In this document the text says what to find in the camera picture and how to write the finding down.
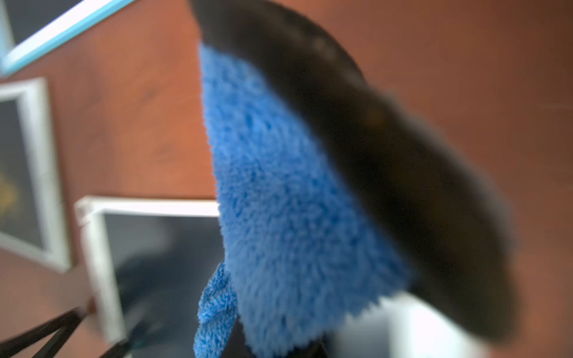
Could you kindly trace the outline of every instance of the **blue microfiber towel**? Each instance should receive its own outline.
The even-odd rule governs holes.
[[[201,299],[196,357],[221,354],[237,313],[270,358],[408,287],[408,265],[264,76],[206,45],[200,58],[225,264]]]

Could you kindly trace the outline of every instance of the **light blue frame edge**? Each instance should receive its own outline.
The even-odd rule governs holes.
[[[87,16],[82,21],[78,22],[77,24],[69,27],[64,32],[58,34],[57,36],[51,38],[50,40],[44,42],[37,48],[33,49],[30,53],[26,56],[22,57],[18,61],[7,64],[4,59],[7,55],[5,46],[0,46],[0,55],[2,56],[2,66],[1,71],[2,75],[9,76],[16,71],[21,70],[25,66],[29,65],[30,63],[34,62],[38,58],[44,56],[48,52],[52,51],[53,49],[61,46],[62,44],[66,43],[67,41],[71,40],[75,36],[78,36],[82,32],[86,31],[93,25],[97,24],[98,22],[106,19],[107,17],[111,16],[115,12],[121,10],[123,7],[129,5],[135,0],[113,0],[103,7],[99,8],[97,11],[93,12],[89,16]]]

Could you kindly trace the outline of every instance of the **brown wall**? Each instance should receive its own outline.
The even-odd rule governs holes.
[[[513,205],[523,324],[493,356],[573,356],[573,3],[282,3],[329,30]],[[86,194],[214,197],[197,41],[185,0],[137,0],[11,78],[48,78],[76,250],[71,205]],[[61,276],[0,251],[0,339],[82,304],[79,262]],[[103,350],[91,320],[59,356]]]

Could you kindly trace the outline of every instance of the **white picture frame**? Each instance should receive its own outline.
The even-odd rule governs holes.
[[[167,217],[219,217],[214,200],[128,199],[86,196],[74,209],[81,227],[81,244],[94,292],[97,314],[105,339],[116,343],[127,338],[122,320],[117,281],[113,271],[105,214]]]
[[[43,78],[5,83],[0,85],[0,101],[15,101],[17,104],[26,165],[44,248],[2,231],[0,247],[57,272],[66,272],[72,260],[50,120],[48,86]]]

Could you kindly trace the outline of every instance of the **white object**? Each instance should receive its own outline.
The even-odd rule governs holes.
[[[392,358],[486,358],[485,343],[410,294],[390,303]]]
[[[44,249],[0,231],[0,247],[58,272],[71,267],[48,86],[43,78],[0,85],[0,101],[15,100]]]

